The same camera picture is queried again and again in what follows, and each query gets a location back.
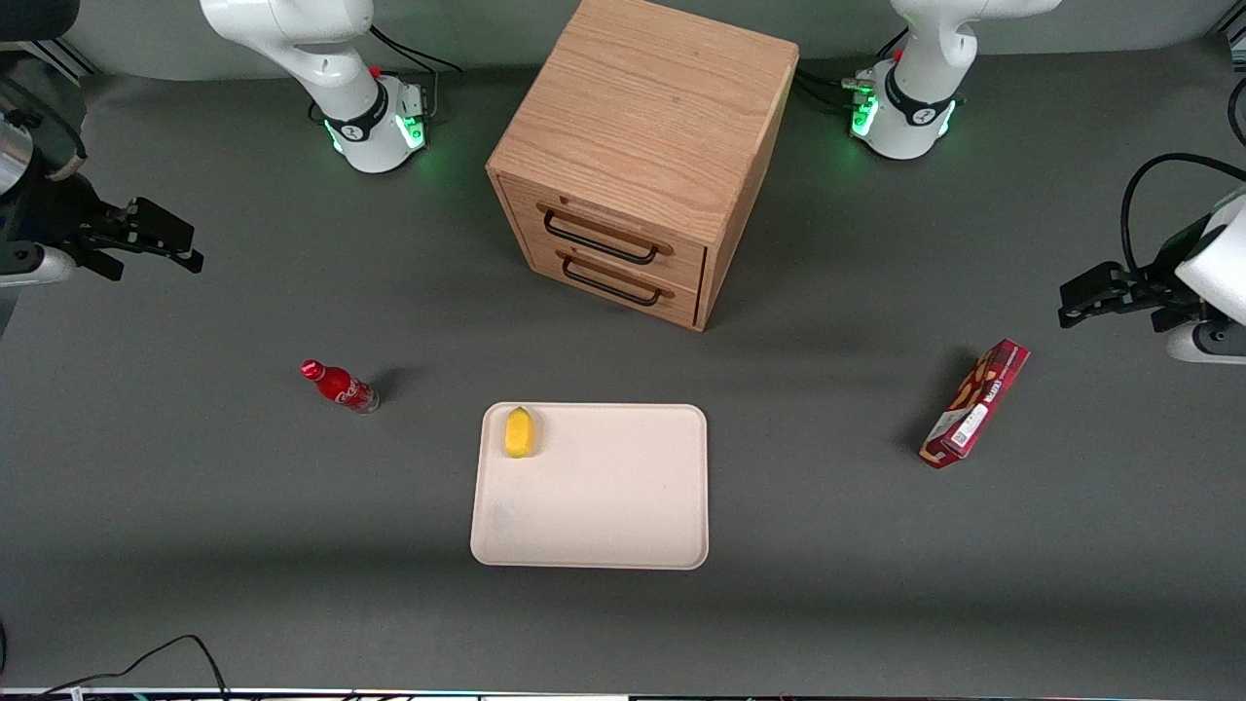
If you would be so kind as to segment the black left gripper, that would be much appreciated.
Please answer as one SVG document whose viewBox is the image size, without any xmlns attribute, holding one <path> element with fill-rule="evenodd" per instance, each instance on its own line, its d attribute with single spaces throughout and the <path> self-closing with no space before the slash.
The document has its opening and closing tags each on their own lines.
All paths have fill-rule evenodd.
<svg viewBox="0 0 1246 701">
<path fill-rule="evenodd" d="M 1125 266 L 1103 261 L 1089 271 L 1060 285 L 1058 310 L 1062 329 L 1077 327 L 1090 318 L 1105 314 L 1138 314 L 1153 310 L 1154 332 L 1175 331 L 1187 322 L 1207 322 L 1212 318 L 1207 303 L 1176 276 L 1177 266 L 1192 255 L 1202 239 L 1207 222 L 1192 222 L 1163 243 L 1148 266 L 1139 266 L 1134 254 L 1129 223 L 1124 225 Z M 1134 291 L 1126 291 L 1126 271 Z"/>
</svg>

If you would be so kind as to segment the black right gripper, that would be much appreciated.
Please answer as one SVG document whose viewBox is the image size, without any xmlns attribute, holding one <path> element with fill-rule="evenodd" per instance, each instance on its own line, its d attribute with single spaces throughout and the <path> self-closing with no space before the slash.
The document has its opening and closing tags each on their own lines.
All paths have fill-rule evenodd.
<svg viewBox="0 0 1246 701">
<path fill-rule="evenodd" d="M 108 256 L 108 248 L 164 256 L 191 274 L 204 266 L 188 222 L 146 197 L 107 203 L 81 174 L 4 174 L 1 204 L 2 283 L 64 281 L 78 268 L 117 281 L 125 263 Z"/>
</svg>

